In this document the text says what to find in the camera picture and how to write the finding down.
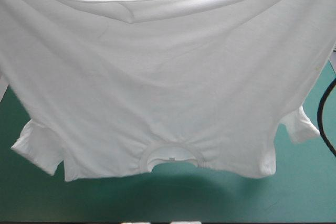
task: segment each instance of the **short sleeve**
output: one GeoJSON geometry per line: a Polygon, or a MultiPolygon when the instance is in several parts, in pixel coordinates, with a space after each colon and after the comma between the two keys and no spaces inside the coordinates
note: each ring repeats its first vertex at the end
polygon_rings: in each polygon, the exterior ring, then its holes
{"type": "Polygon", "coordinates": [[[286,126],[293,143],[302,143],[308,139],[320,136],[319,130],[306,116],[302,106],[284,116],[280,120],[280,123],[286,126]]]}

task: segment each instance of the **cable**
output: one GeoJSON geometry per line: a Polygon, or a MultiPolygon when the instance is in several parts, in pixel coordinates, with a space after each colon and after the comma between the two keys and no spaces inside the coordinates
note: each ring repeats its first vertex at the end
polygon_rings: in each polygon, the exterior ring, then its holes
{"type": "Polygon", "coordinates": [[[323,123],[322,123],[322,114],[323,114],[323,107],[324,104],[329,96],[329,94],[331,93],[331,91],[333,90],[333,88],[336,86],[336,78],[330,83],[330,85],[327,87],[326,91],[324,92],[321,101],[319,103],[319,108],[317,110],[317,124],[319,127],[319,131],[321,134],[322,139],[324,140],[324,142],[326,143],[327,147],[329,148],[329,150],[335,155],[336,157],[336,150],[335,148],[332,146],[332,144],[330,143],[330,141],[328,140],[324,130],[323,130],[323,123]]]}

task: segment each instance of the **hanging shirt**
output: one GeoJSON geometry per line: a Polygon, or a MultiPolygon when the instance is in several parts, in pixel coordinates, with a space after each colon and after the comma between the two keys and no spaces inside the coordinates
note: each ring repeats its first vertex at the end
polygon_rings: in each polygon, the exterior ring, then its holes
{"type": "Polygon", "coordinates": [[[0,69],[29,113],[12,149],[65,180],[187,161],[275,173],[280,123],[336,42],[335,0],[0,0],[0,69]]]}

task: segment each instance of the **white fabric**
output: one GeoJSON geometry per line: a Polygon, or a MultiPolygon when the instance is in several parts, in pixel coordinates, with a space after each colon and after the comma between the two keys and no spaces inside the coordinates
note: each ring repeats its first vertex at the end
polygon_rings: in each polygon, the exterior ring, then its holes
{"type": "Polygon", "coordinates": [[[7,90],[8,82],[5,80],[5,77],[0,72],[0,102],[7,90]]]}
{"type": "Polygon", "coordinates": [[[12,149],[65,180],[162,162],[262,178],[336,42],[335,0],[0,0],[0,68],[31,121],[12,149]]]}

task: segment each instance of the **green cutting mat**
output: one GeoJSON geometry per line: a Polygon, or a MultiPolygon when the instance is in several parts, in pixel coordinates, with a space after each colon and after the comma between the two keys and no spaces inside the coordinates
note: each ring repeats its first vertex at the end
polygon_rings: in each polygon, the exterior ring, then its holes
{"type": "MultiPolygon", "coordinates": [[[[304,104],[316,125],[319,100],[335,74],[329,64],[304,104]]],[[[325,131],[336,145],[336,91],[325,105],[325,131]]],[[[336,221],[336,158],[321,138],[275,139],[276,174],[249,179],[189,163],[161,164],[150,174],[64,182],[10,147],[29,117],[11,89],[0,103],[0,221],[336,221]]]]}

